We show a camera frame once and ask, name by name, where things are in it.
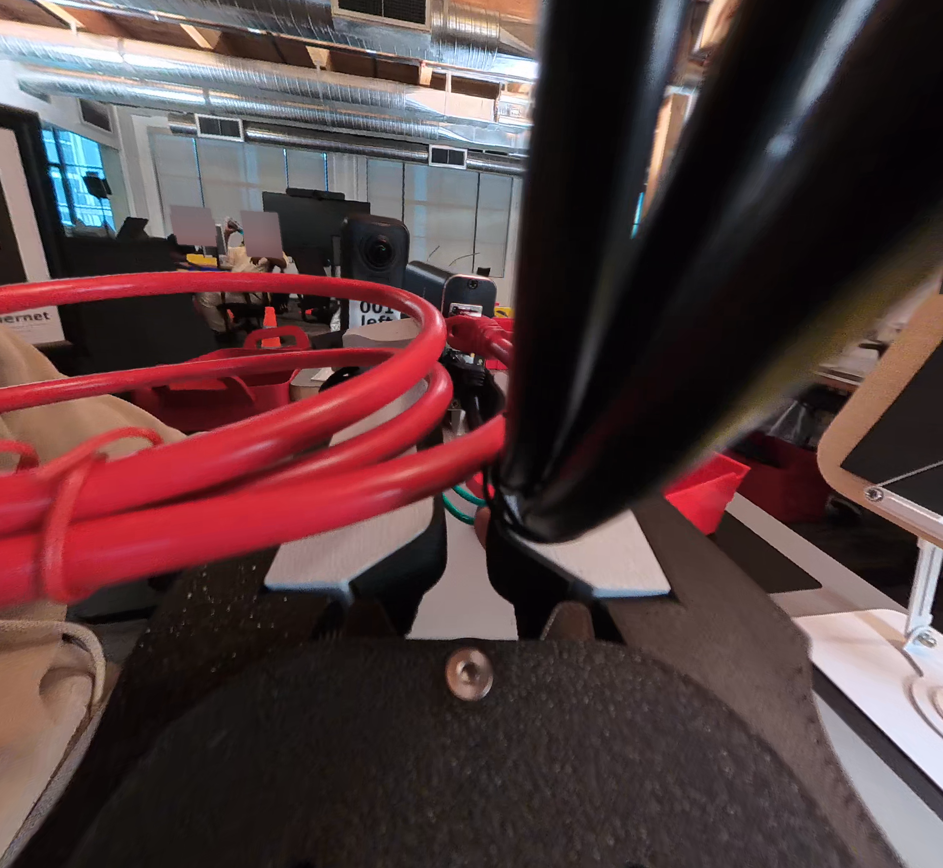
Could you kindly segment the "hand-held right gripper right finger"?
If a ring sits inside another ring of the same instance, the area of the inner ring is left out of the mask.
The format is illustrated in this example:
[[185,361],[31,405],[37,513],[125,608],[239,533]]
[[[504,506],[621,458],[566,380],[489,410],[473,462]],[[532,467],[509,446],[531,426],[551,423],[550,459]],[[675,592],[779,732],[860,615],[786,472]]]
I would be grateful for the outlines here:
[[561,543],[536,542],[494,523],[487,568],[492,585],[506,599],[625,599],[670,593],[666,574],[632,512]]

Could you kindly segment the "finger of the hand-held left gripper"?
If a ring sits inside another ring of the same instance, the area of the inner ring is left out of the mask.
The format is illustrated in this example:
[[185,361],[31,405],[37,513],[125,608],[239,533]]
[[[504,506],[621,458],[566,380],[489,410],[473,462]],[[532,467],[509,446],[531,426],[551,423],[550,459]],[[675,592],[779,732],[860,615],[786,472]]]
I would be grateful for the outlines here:
[[343,347],[401,350],[413,342],[419,331],[417,320],[381,320],[348,329],[343,334]]

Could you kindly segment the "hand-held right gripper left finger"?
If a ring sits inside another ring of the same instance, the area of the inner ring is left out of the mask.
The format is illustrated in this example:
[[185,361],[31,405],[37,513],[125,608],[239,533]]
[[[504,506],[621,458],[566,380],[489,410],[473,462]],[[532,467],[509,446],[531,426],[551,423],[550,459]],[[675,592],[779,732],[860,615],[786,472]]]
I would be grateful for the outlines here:
[[345,528],[282,544],[264,579],[271,591],[301,591],[343,601],[390,594],[401,584],[422,591],[445,563],[442,503],[432,497]]

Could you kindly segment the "red plastic bin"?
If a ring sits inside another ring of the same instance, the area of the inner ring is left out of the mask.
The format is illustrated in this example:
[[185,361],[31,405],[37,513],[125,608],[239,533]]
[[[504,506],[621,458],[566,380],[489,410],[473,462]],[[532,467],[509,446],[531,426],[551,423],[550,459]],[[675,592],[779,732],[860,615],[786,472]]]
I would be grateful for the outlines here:
[[668,485],[664,497],[699,532],[711,535],[748,473],[748,464],[716,453]]

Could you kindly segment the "black monitor screen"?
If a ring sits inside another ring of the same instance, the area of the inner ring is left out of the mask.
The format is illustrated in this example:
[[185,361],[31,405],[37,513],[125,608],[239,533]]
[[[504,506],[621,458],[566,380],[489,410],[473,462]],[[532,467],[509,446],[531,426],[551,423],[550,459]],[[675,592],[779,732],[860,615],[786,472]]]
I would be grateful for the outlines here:
[[339,238],[348,217],[370,214],[370,202],[347,200],[342,193],[288,188],[262,192],[263,210],[279,220],[282,248],[300,273],[340,273]]

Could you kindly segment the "red plastic basket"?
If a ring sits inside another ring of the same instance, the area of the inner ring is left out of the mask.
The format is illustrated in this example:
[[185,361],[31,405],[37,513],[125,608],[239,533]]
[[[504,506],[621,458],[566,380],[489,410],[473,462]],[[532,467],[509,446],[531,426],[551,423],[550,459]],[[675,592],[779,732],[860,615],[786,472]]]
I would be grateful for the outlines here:
[[[248,354],[308,351],[311,343],[298,326],[278,328],[277,335],[263,337],[263,330],[250,332],[239,348],[224,348],[202,356],[202,360],[244,357]],[[130,401],[165,425],[184,434],[195,434],[242,421],[286,406],[289,382],[295,368],[266,370],[222,380],[202,379],[175,382],[131,392]]]

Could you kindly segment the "dark red crate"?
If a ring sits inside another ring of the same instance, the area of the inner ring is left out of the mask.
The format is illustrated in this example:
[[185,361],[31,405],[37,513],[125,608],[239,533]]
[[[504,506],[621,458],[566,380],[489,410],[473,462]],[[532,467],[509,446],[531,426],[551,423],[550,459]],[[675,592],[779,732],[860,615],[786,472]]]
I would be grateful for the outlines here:
[[748,466],[737,493],[785,524],[824,520],[831,488],[816,453],[754,431],[723,455]]

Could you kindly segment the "window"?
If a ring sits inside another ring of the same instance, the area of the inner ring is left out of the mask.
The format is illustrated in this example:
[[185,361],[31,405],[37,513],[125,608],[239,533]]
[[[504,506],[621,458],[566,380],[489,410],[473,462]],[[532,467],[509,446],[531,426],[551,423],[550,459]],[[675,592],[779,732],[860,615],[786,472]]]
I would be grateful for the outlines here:
[[41,130],[55,205],[63,228],[113,232],[111,186],[103,147],[82,135],[54,126]]

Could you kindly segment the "black-framed printed tag sign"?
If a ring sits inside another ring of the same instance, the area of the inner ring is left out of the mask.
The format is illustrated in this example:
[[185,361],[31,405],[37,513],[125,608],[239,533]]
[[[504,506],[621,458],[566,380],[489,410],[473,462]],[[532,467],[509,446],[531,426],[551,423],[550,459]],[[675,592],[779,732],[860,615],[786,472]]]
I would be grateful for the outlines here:
[[39,116],[2,106],[1,284],[34,284],[53,278],[61,239]]

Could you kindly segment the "beige hoodie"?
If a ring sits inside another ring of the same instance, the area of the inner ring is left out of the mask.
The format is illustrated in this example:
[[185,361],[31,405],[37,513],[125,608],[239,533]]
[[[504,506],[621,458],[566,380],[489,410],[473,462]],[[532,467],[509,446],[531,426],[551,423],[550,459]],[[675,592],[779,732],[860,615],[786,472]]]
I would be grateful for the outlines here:
[[1,614],[1,865],[65,793],[119,674],[95,632],[41,600]]

